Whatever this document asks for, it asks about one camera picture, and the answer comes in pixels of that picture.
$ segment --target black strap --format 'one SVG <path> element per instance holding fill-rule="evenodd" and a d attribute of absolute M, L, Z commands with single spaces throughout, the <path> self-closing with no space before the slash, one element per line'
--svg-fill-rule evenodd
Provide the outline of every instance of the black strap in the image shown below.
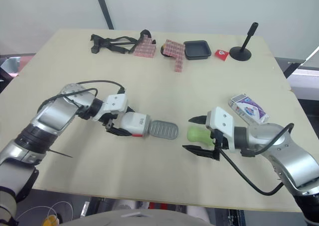
<path fill-rule="evenodd" d="M 92 34 L 91 35 L 91 41 L 93 41 L 93 47 L 91 48 L 92 53 L 98 53 L 100 51 L 101 47 L 105 47 L 111 51 L 119 52 L 119 53 L 133 53 L 136 46 L 143 40 L 144 35 L 147 35 L 149 38 L 151 38 L 151 33 L 147 30 L 144 29 L 142 32 L 140 32 L 140 38 L 137 40 L 135 38 L 127 37 L 127 36 L 122 36 L 118 38 L 102 38 L 99 35 Z M 126 39 L 128 42 L 125 43 L 114 43 L 117 42 L 121 39 Z M 128 44 L 133 44 L 133 47 L 131 49 L 127 49 L 124 47 L 120 47 L 119 45 L 128 45 Z"/>

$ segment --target white wall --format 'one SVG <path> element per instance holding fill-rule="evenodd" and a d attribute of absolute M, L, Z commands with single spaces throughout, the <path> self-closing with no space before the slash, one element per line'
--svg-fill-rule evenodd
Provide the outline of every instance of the white wall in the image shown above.
<path fill-rule="evenodd" d="M 35 53 L 59 28 L 107 24 L 97 0 L 0 0 L 0 55 Z"/>
<path fill-rule="evenodd" d="M 244 35 L 256 21 L 275 56 L 305 59 L 319 45 L 318 0 L 106 2 L 115 29 Z M 107 25 L 97 0 L 0 0 L 0 54 L 36 52 L 60 27 Z"/>

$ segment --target red packet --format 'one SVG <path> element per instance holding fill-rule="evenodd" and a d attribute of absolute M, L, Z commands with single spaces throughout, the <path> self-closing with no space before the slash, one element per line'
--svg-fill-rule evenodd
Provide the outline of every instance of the red packet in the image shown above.
<path fill-rule="evenodd" d="M 217 58 L 220 58 L 221 60 L 225 61 L 227 56 L 228 56 L 229 52 L 226 52 L 224 50 L 220 50 L 218 49 L 216 52 L 215 52 L 215 56 Z"/>

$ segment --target black cable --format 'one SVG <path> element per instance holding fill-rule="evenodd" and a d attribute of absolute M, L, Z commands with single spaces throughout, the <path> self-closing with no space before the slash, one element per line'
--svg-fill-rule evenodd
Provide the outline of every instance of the black cable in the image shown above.
<path fill-rule="evenodd" d="M 253 182 L 251 182 L 246 175 L 244 175 L 243 172 L 241 172 L 241 170 L 237 167 L 237 165 L 226 155 L 226 153 L 220 149 L 220 153 L 221 155 L 228 161 L 228 163 L 237 171 L 237 173 L 251 186 L 254 188 L 254 190 L 256 190 L 259 194 L 265 195 L 265 196 L 270 196 L 270 195 L 274 195 L 275 193 L 277 193 L 282 187 L 283 187 L 283 183 L 279 183 L 279 185 L 277 185 L 272 191 L 270 192 L 264 192 L 261 189 L 259 189 L 256 185 L 254 185 Z"/>
<path fill-rule="evenodd" d="M 292 131 L 292 129 L 294 128 L 294 124 L 293 123 L 289 123 L 288 125 L 286 125 L 275 137 L 274 139 L 272 139 L 264 148 L 262 148 L 261 150 L 256 151 L 254 154 L 255 155 L 259 155 L 261 153 L 264 153 L 266 150 L 268 150 L 271 146 L 273 146 L 273 144 L 275 144 L 275 142 L 283 135 L 285 134 L 285 132 L 288 130 L 289 133 Z"/>
<path fill-rule="evenodd" d="M 120 88 L 124 89 L 124 87 L 121 84 L 114 82 L 114 81 L 109 81 L 109 80 L 91 80 L 91 81 L 79 82 L 77 84 L 85 84 L 85 83 L 112 83 L 112 84 L 115 84 L 115 85 L 119 86 Z"/>
<path fill-rule="evenodd" d="M 80 94 L 80 93 L 84 93 L 84 92 L 88 92 L 88 91 L 91 91 L 91 90 L 94 90 L 95 91 L 95 94 L 94 96 L 96 97 L 97 94 L 98 94 L 98 90 L 96 88 L 88 88 L 88 89 L 84 89 L 84 90 L 81 90 L 81 91 L 77 91 L 77 92 L 73 92 L 73 93 L 66 93 L 66 94 L 58 94 L 58 95 L 55 95 L 53 97 L 50 97 L 48 98 L 47 100 L 45 100 L 44 102 L 42 102 L 42 104 L 39 106 L 38 108 L 38 111 L 37 113 L 42 109 L 42 107 L 46 104 L 48 104 L 49 102 L 51 101 L 54 101 L 56 100 L 57 98 L 61 98 L 61 97 L 67 97 L 67 96 L 71 96 L 71 95 L 75 95 L 75 94 Z"/>

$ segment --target green object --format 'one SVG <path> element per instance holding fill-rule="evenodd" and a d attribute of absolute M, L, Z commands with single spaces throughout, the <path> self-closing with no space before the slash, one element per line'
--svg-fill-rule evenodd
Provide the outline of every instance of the green object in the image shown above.
<path fill-rule="evenodd" d="M 187 131 L 187 139 L 190 142 L 202 142 L 207 146 L 214 146 L 210 131 L 201 127 L 191 126 Z"/>

